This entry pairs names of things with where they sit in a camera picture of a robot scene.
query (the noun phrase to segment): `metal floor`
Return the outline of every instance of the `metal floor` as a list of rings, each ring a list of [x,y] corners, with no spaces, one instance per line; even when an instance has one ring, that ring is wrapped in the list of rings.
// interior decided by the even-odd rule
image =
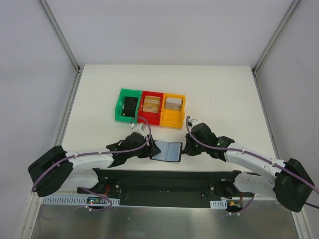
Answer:
[[[75,206],[41,205],[55,218]],[[275,201],[255,200],[240,216],[224,210],[113,207],[104,212],[81,208],[47,221],[39,213],[33,239],[296,239],[292,214]]]

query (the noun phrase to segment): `black object in green bin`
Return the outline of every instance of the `black object in green bin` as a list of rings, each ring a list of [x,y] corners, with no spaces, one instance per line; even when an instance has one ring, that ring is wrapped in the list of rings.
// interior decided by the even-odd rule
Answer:
[[[136,107],[138,105],[139,98],[137,97],[124,97],[124,104],[122,108],[122,116],[135,117]]]

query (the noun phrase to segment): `white table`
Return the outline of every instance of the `white table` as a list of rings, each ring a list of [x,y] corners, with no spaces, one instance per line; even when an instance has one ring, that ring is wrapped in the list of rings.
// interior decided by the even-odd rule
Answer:
[[[251,69],[245,66],[86,65],[62,144],[65,150],[98,151],[131,134],[128,124],[114,119],[121,88],[186,95],[185,116],[203,121],[217,136],[274,157]],[[152,126],[155,140],[185,143],[186,133],[185,126]],[[247,171],[206,153],[183,155],[180,163],[135,157],[113,169]]]

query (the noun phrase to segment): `vent grille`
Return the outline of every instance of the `vent grille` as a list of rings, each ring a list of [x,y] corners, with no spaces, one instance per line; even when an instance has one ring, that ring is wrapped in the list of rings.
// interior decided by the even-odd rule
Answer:
[[[210,201],[210,208],[227,209],[227,201],[225,199],[222,199],[221,201]]]
[[[43,198],[42,204],[46,205],[70,205],[70,206],[86,206],[87,199],[92,196],[62,196],[51,195]],[[120,199],[109,198],[113,206],[120,205]],[[110,203],[104,199],[101,200],[101,204],[94,204],[94,206],[108,206]]]

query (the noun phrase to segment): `white wall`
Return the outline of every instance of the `white wall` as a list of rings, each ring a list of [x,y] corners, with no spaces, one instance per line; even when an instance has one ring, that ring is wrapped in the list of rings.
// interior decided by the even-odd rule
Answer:
[[[253,67],[292,0],[48,0],[84,64]]]
[[[257,74],[279,155],[319,186],[319,1],[304,0]],[[310,203],[319,205],[312,193]],[[314,238],[319,210],[305,206]]]
[[[0,36],[0,238],[12,239],[75,72],[36,0],[2,3]]]

